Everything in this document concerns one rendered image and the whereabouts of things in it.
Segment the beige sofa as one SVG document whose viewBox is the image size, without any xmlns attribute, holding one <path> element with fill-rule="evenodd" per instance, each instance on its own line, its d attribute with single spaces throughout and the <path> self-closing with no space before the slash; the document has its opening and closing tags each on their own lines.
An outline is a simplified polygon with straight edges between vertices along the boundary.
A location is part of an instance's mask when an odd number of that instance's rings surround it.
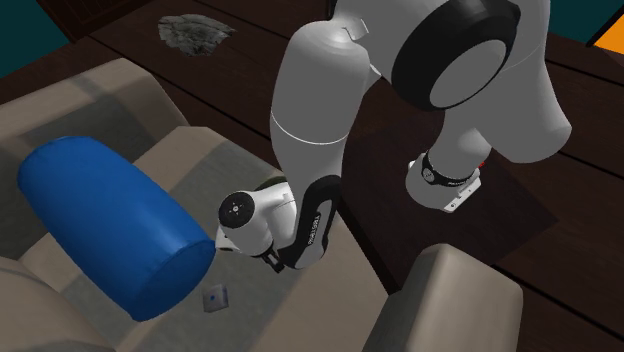
<svg viewBox="0 0 624 352">
<path fill-rule="evenodd" d="M 168 191 L 208 233 L 228 193 L 276 175 L 192 127 L 156 79 L 125 59 L 0 105 L 0 352 L 516 352 L 512 280 L 447 244 L 427 248 L 388 295 L 341 220 L 320 263 L 272 272 L 233 253 L 154 319 L 132 320 L 61 249 L 16 184 L 19 163 L 66 135 L 95 138 Z M 227 287 L 207 313 L 202 291 Z"/>
</svg>

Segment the dark wood-patterned robot stand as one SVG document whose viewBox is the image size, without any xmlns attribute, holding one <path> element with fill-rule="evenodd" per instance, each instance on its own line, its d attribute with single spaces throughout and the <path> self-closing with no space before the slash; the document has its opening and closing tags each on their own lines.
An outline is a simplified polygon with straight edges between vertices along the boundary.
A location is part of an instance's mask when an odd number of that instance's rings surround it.
<svg viewBox="0 0 624 352">
<path fill-rule="evenodd" d="M 415 258 L 433 244 L 494 264 L 558 221 L 493 156 L 481 169 L 481 187 L 455 212 L 413 201 L 408 163 L 435 141 L 442 122 L 442 113 L 411 107 L 380 79 L 348 137 L 339 213 L 388 293 L 401 289 Z"/>
</svg>

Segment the dark wooden furniture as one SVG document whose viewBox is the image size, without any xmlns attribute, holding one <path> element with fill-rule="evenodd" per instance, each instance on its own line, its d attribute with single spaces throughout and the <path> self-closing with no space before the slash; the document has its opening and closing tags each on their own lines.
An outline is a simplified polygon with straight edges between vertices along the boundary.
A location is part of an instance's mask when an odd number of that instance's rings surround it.
<svg viewBox="0 0 624 352">
<path fill-rule="evenodd" d="M 36 0 L 72 43 L 153 0 Z"/>
</svg>

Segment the small grey cube blue dot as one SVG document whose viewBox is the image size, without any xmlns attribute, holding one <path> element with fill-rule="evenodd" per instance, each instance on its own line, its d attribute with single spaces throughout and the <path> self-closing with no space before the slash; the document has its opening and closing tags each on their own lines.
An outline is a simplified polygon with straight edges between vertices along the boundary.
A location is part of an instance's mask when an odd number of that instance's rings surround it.
<svg viewBox="0 0 624 352">
<path fill-rule="evenodd" d="M 203 310 L 207 313 L 216 312 L 229 307 L 227 287 L 217 284 L 202 291 Z"/>
</svg>

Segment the blue bolster cushion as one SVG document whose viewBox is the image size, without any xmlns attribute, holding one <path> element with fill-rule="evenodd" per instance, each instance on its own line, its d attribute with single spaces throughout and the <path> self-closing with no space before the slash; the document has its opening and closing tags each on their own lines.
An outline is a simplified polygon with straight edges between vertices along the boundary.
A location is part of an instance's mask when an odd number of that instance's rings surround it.
<svg viewBox="0 0 624 352">
<path fill-rule="evenodd" d="M 181 302 L 215 256 L 213 240 L 177 201 L 91 137 L 37 147 L 17 185 L 73 262 L 136 321 Z"/>
</svg>

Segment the grey mottled flat mat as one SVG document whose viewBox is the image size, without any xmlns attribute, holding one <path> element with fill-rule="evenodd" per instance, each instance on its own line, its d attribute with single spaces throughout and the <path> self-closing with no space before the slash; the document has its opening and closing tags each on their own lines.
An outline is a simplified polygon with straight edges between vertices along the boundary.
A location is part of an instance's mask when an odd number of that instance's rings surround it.
<svg viewBox="0 0 624 352">
<path fill-rule="evenodd" d="M 163 16 L 158 21 L 159 37 L 165 44 L 189 57 L 211 56 L 223 40 L 236 30 L 199 14 Z"/>
</svg>

